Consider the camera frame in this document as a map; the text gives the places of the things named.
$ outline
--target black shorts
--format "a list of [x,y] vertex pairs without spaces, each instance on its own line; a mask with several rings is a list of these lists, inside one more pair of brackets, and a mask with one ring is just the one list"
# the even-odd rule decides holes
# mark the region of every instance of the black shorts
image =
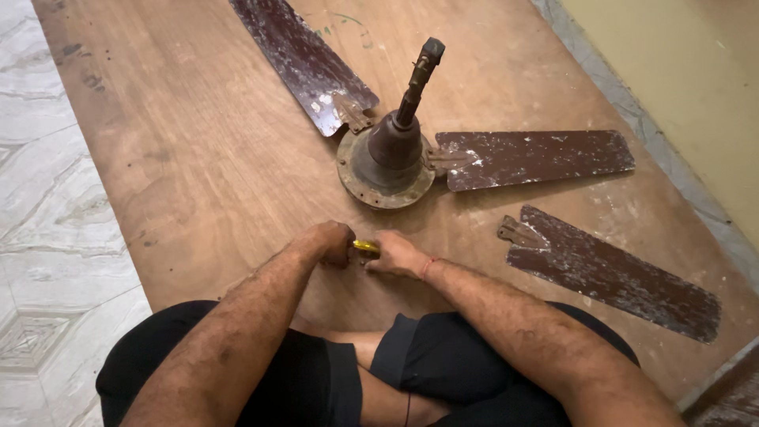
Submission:
[[[148,377],[216,304],[191,301],[167,308],[116,343],[96,381],[106,427],[121,422]],[[630,346],[601,321],[579,308],[550,304],[638,364]],[[437,426],[570,425],[557,400],[501,359],[457,313],[419,320],[396,316],[370,372],[395,388],[457,408]],[[361,399],[352,344],[288,330],[237,424],[355,426]]]

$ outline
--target screwdriver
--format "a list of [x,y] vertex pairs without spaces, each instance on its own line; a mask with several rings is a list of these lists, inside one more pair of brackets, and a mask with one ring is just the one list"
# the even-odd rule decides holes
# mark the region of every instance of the screwdriver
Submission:
[[376,243],[367,240],[354,240],[353,247],[362,251],[374,252],[375,254],[380,253],[380,247],[377,246]]

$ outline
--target white tile floor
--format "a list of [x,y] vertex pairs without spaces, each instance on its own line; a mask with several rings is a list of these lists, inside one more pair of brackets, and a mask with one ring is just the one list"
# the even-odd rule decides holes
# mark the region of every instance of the white tile floor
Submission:
[[[728,224],[558,0],[532,0],[741,271],[754,249]],[[94,383],[150,315],[29,0],[0,14],[0,425],[102,425]]]

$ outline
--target hairy forearm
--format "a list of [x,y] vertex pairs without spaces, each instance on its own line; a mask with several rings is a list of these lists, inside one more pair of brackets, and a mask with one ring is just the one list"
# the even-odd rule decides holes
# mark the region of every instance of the hairy forearm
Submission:
[[122,425],[234,425],[285,336],[320,247],[290,244],[169,353]]
[[[681,425],[656,386],[590,329],[507,283],[449,261],[432,263],[426,280],[509,364],[552,394],[573,425]],[[607,405],[609,411],[599,410]],[[644,417],[616,405],[636,408]],[[628,413],[627,419],[617,419]]]

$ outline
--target fan blade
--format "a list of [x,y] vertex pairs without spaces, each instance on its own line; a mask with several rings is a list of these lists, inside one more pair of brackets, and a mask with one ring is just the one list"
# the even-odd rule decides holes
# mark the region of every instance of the fan blade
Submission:
[[617,131],[441,132],[442,150],[477,159],[448,171],[452,191],[576,178],[635,168]]
[[507,264],[702,343],[716,339],[714,294],[528,204],[520,216],[548,248],[514,244]]
[[332,95],[361,109],[380,103],[369,87],[285,0],[229,0],[279,77],[324,136],[342,126]]

